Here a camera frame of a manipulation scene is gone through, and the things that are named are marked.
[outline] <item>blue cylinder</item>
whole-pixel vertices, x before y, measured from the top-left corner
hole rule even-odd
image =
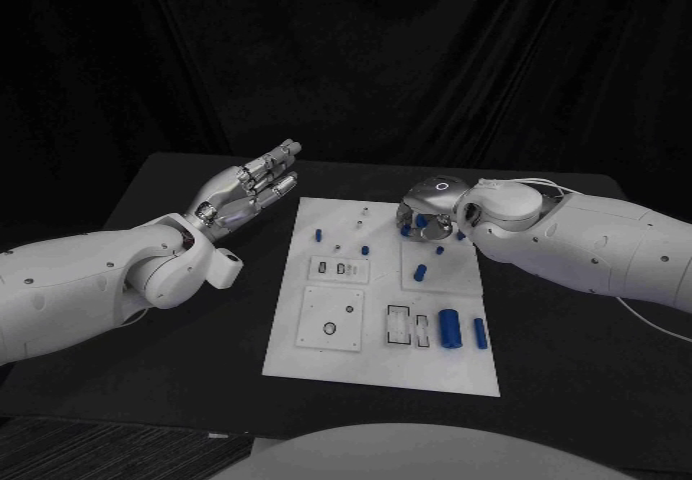
[[[428,226],[428,221],[425,220],[425,217],[423,215],[415,216],[415,226],[418,228],[423,228],[423,227]]]
[[[459,313],[456,310],[440,310],[440,333],[444,348],[462,347],[462,330],[459,327]]]
[[[423,282],[423,277],[425,276],[425,272],[428,271],[428,267],[425,265],[418,265],[414,273],[414,280],[417,282]]]
[[[483,326],[483,319],[473,319],[473,327],[476,328],[476,340],[479,341],[479,348],[482,350],[487,349],[487,339],[486,339],[486,327]]]

